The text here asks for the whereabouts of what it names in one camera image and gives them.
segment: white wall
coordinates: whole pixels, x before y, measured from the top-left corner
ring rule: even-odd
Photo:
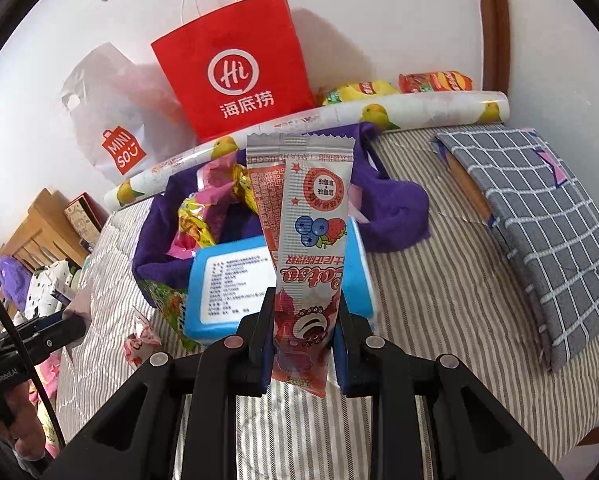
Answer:
[[[479,0],[289,0],[313,89],[400,72],[460,70],[481,81]],[[0,53],[0,244],[43,187],[96,200],[58,100],[66,76],[111,41],[137,63],[179,25],[180,0],[41,0]]]

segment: blueberry illustration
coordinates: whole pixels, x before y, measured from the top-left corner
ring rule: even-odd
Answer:
[[[317,238],[313,233],[306,233],[301,236],[300,240],[306,247],[313,247],[317,243]]]
[[[297,231],[301,235],[310,233],[310,229],[312,226],[313,219],[310,216],[300,216],[297,220],[295,220],[295,231]]]
[[[322,236],[328,232],[328,220],[326,218],[318,218],[313,222],[311,229],[314,235]]]

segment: gray plaid cushion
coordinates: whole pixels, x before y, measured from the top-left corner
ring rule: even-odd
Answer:
[[[437,136],[493,211],[490,225],[558,370],[599,333],[599,211],[534,130],[473,126]]]

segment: striped bedsheet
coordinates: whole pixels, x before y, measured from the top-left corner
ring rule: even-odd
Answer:
[[[399,253],[369,255],[383,308],[379,333],[420,357],[457,355],[556,462],[599,418],[599,337],[562,370],[546,370],[525,294],[430,146],[434,133],[392,132],[375,142],[391,177],[419,182],[431,199],[428,240]],[[68,439],[131,374],[121,346],[133,305],[152,319],[167,351],[184,354],[131,276],[149,206],[147,200],[112,216],[84,271],[83,279],[94,282],[93,323],[72,360],[63,352],[58,387],[58,418]],[[322,400],[274,381],[261,399],[238,400],[240,480],[368,478],[370,400],[344,399],[332,382],[326,393]],[[176,478],[181,456],[180,439]]]

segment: colorful candy wrapper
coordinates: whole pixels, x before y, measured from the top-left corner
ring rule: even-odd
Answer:
[[[273,134],[251,136],[246,145],[260,219],[270,213],[272,224],[280,196],[282,204],[273,378],[320,397],[339,306],[354,144],[347,137]],[[263,175],[261,189],[256,174]],[[276,186],[280,178],[284,185]]]
[[[124,340],[124,358],[136,370],[160,348],[159,336],[153,332],[148,319],[135,309],[134,330]]]
[[[243,203],[253,213],[257,214],[256,196],[253,193],[253,183],[248,170],[241,164],[233,166],[233,197]]]
[[[222,187],[229,182],[233,184],[232,195],[235,202],[241,202],[253,213],[257,214],[256,200],[253,195],[251,179],[248,170],[237,163],[237,153],[222,155],[197,171],[197,189]]]
[[[189,195],[177,210],[178,229],[166,254],[186,260],[196,251],[214,246],[226,218],[232,183]]]

